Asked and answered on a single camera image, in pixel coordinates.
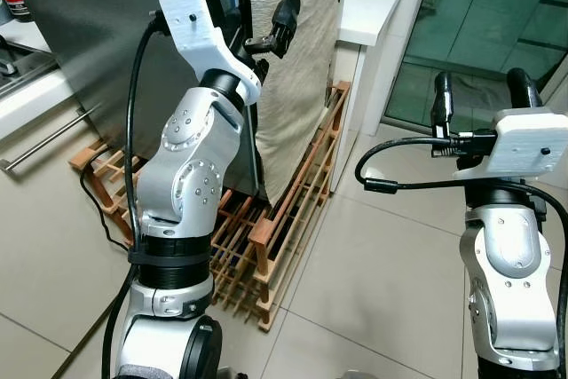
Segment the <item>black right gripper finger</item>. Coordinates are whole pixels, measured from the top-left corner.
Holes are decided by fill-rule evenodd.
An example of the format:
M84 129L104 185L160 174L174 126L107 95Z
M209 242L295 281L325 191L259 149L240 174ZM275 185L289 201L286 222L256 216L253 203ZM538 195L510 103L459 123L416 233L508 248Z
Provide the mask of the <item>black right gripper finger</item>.
M444 157L452 155L452 135L450 122L454 108L452 107L452 75L450 72L438 72L434 80L435 99L431 107L431 126L433 136L442 143L431 145L431 156Z
M523 69L510 69L506 74L509 99L512 108L542 107L537 86Z

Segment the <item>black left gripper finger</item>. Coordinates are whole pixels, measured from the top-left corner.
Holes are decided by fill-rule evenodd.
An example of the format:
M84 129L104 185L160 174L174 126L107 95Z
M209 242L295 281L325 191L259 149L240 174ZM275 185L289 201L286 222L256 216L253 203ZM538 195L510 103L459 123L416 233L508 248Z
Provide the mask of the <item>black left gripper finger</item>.
M297 26L299 26L299 13L301 0L280 0L272 15L272 29L269 31L269 51L277 58L287 55Z

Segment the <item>dark steel fridge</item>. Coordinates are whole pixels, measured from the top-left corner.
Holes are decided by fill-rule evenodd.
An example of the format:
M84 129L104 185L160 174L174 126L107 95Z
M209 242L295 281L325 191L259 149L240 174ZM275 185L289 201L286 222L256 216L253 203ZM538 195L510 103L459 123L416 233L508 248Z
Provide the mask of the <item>dark steel fridge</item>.
M73 98L93 110L90 125L112 148L122 149L131 63L139 38L160 9L159 0L25 0ZM220 22L225 41L235 46L252 36L251 0L219 0L226 13ZM133 153L149 160L160 146L162 120L170 118L188 88L200 79L168 36L155 34L147 43L138 79ZM238 155L228 165L225 187L266 200L263 167L241 135Z

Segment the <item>large beige cloth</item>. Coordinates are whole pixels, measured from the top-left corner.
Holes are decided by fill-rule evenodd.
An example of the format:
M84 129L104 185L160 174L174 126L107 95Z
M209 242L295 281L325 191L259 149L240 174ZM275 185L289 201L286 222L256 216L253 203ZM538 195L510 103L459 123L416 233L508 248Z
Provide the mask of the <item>large beige cloth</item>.
M251 0L253 34L272 29L280 0ZM277 204L287 193L296 168L326 112L330 63L340 22L338 0L301 0L297 28L284 58L268 54L269 71L256 103L256 148L261 157L264 191Z

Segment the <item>green tinted glass door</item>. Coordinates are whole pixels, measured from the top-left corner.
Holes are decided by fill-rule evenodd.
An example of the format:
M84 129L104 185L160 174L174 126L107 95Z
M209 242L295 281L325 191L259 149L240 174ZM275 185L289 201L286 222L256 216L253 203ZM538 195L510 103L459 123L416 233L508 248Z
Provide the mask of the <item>green tinted glass door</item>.
M568 53L568 0L418 0L383 123L429 131L435 77L451 77L451 131L492 126L511 107L508 71L543 90Z

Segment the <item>wooden slatted rack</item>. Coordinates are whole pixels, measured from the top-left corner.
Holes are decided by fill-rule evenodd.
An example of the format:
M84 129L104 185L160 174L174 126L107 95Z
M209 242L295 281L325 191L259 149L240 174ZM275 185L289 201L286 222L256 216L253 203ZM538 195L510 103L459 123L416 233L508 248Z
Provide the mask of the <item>wooden slatted rack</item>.
M330 108L280 203L227 189L211 236L212 304L268 333L330 196L351 83L329 86Z

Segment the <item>steel kitchen sink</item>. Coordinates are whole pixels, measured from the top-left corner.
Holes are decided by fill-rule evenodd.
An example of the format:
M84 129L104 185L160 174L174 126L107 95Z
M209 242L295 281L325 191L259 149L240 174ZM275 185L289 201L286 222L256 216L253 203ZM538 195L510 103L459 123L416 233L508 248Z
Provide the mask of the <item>steel kitchen sink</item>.
M0 36L0 99L56 70L57 61L47 51L9 42Z

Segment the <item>beige kitchen cabinet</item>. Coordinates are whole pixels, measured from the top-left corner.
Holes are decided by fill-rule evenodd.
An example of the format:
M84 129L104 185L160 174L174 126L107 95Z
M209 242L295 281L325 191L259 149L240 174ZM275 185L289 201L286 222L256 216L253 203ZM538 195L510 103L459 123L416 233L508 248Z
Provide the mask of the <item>beige kitchen cabinet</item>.
M21 128L39 120L41 116L66 102L75 104L76 110L80 107L88 108L89 110L89 108L97 106L102 108L103 106L101 102L94 104L92 107L82 106L75 99L75 90L58 64L56 70L42 75L39 79L28 84L28 86L13 92L8 98L0 99L0 140L16 134ZM13 170L12 175L5 175L5 173L4 175L16 178L20 175L17 168Z

